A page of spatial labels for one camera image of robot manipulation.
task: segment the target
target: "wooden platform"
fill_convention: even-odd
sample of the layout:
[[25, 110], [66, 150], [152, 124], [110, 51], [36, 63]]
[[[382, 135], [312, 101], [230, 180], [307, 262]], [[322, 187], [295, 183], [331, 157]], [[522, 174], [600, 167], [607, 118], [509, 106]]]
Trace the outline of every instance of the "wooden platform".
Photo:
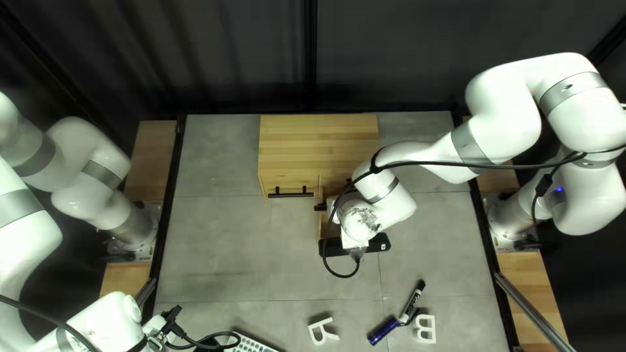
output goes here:
[[[565, 328], [539, 252], [499, 253], [500, 271], [565, 338]], [[515, 330], [524, 352], [556, 351], [526, 314], [509, 298]]]
[[314, 197], [337, 194], [376, 152], [377, 140], [374, 114], [261, 116], [261, 188], [265, 196], [276, 186], [281, 193], [298, 193], [303, 185]]

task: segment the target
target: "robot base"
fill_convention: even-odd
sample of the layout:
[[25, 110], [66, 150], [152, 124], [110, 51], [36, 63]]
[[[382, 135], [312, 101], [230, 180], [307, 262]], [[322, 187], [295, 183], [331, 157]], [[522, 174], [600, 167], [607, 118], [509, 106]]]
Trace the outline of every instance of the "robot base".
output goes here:
[[[142, 243], [130, 246], [119, 240], [111, 239], [106, 251], [112, 257], [110, 262], [151, 262], [157, 243], [158, 222], [161, 216], [161, 202], [145, 202], [141, 210], [146, 212], [152, 221], [152, 231], [148, 238]], [[129, 257], [129, 252], [134, 253], [134, 259]]]

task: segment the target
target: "wooden drawer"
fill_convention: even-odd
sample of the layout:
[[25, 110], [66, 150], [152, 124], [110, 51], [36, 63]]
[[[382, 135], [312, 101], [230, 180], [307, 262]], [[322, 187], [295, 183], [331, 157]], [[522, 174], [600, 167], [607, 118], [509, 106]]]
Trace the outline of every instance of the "wooden drawer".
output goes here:
[[320, 175], [259, 175], [259, 181], [263, 193], [276, 193], [279, 187], [280, 193], [302, 193], [302, 186], [307, 187], [307, 192], [313, 192], [313, 197], [320, 197]]

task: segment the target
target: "black metal frame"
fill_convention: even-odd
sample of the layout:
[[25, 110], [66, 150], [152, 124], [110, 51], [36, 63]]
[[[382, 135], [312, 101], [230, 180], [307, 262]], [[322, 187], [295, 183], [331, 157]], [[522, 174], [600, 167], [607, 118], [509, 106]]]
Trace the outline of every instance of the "black metal frame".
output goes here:
[[[178, 167], [180, 166], [180, 154], [183, 150], [183, 138], [185, 137], [185, 124], [187, 115], [179, 115], [176, 124], [176, 138], [174, 139], [174, 148], [172, 150], [172, 161], [170, 163], [170, 171], [167, 177], [167, 185], [165, 186], [165, 196], [163, 198], [163, 206], [161, 208], [161, 218], [159, 220], [158, 230], [156, 232], [156, 246], [152, 257], [152, 266], [150, 267], [150, 279], [155, 279], [155, 287], [158, 287], [158, 280], [161, 274], [161, 266], [163, 265], [163, 253], [165, 252], [165, 242], [167, 240], [167, 230], [170, 227], [170, 215], [172, 214], [172, 206], [174, 204], [174, 194], [176, 192], [176, 180], [178, 179]], [[154, 313], [154, 307], [157, 299], [157, 290], [154, 290], [146, 299], [143, 305], [143, 320], [145, 324]]]

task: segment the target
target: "gray metal band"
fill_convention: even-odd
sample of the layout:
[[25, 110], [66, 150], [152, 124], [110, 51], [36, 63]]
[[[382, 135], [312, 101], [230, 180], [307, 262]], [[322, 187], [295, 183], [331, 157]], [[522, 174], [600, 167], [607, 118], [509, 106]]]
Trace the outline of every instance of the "gray metal band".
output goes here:
[[152, 232], [152, 220], [138, 207], [131, 205], [130, 214], [114, 229], [106, 230], [115, 239], [129, 245], [146, 241]]
[[[495, 165], [480, 149], [474, 135], [471, 134], [470, 125], [464, 123], [458, 128], [454, 129], [450, 135], [452, 138], [452, 144], [456, 153], [464, 163], [481, 163], [487, 165]], [[485, 172], [486, 169], [468, 167], [476, 175], [480, 175]]]
[[[562, 149], [565, 154], [573, 152], [572, 149], [569, 149], [566, 146], [562, 146]], [[615, 158], [608, 160], [589, 160], [587, 158], [582, 158], [580, 160], [573, 161], [572, 164], [583, 168], [603, 168], [614, 163], [619, 157], [620, 156], [618, 155]]]
[[89, 160], [87, 165], [83, 167], [83, 172], [102, 182], [112, 190], [117, 189], [117, 186], [121, 183], [121, 179], [116, 174], [93, 160]]
[[41, 140], [41, 146], [39, 146], [37, 152], [27, 161], [18, 166], [14, 166], [13, 170], [15, 170], [15, 173], [20, 177], [34, 175], [48, 166], [52, 158], [54, 158], [54, 153], [56, 153], [56, 144], [50, 137], [44, 134]]
[[65, 329], [57, 328], [56, 334], [56, 345], [58, 346], [61, 352], [73, 352], [74, 348], [69, 344], [68, 334]]
[[547, 117], [560, 103], [578, 93], [596, 88], [607, 88], [607, 84], [597, 72], [582, 72], [565, 78], [553, 85], [539, 99], [539, 107]]
[[45, 210], [29, 189], [0, 196], [0, 228], [33, 213]]
[[379, 200], [387, 197], [387, 195], [390, 194], [391, 191], [393, 191], [399, 183], [400, 183], [400, 180], [398, 180], [398, 178], [395, 177], [393, 181], [391, 181], [391, 183], [387, 186], [387, 189], [383, 193], [373, 196], [372, 198], [368, 199], [367, 202], [370, 204], [374, 204], [378, 202]]

